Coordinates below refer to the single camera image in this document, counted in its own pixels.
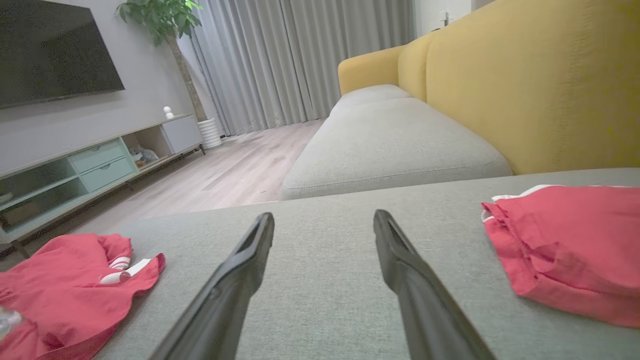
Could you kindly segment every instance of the ribbed white pot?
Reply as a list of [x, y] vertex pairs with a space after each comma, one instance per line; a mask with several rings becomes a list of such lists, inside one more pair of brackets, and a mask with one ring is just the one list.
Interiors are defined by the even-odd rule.
[[200, 128], [200, 134], [202, 134], [202, 147], [205, 150], [213, 149], [218, 146], [222, 146], [222, 140], [220, 140], [220, 133], [218, 132], [218, 126], [216, 125], [216, 119], [209, 119], [198, 123]]

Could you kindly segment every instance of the curtain fold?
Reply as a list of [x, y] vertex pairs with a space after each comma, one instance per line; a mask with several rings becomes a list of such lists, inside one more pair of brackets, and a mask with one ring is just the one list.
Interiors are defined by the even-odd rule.
[[327, 117], [342, 60], [413, 40], [410, 1], [202, 1], [192, 42], [223, 132]]

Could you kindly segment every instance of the cabinet leg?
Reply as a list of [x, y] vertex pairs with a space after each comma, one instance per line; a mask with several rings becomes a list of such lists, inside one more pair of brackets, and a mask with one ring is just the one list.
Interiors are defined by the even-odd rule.
[[15, 249], [18, 250], [22, 254], [22, 256], [24, 256], [25, 259], [29, 258], [29, 253], [24, 248], [24, 246], [22, 246], [20, 241], [15, 240], [14, 242], [11, 243], [11, 245], [13, 245], [13, 247], [15, 247]]

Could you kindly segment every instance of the tv stand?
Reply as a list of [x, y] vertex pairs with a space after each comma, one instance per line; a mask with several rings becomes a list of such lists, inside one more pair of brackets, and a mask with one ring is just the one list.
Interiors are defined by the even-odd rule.
[[[129, 153], [133, 147], [153, 150], [158, 159], [136, 164]], [[205, 154], [196, 120], [192, 115], [179, 115], [0, 174], [0, 195], [13, 194], [0, 204], [0, 243], [11, 243], [28, 256], [21, 239], [197, 150]]]

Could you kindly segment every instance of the black television screen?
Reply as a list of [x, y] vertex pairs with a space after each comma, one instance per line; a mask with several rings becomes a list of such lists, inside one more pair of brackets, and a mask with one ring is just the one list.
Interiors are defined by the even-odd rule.
[[0, 0], [0, 108], [124, 90], [91, 10]]

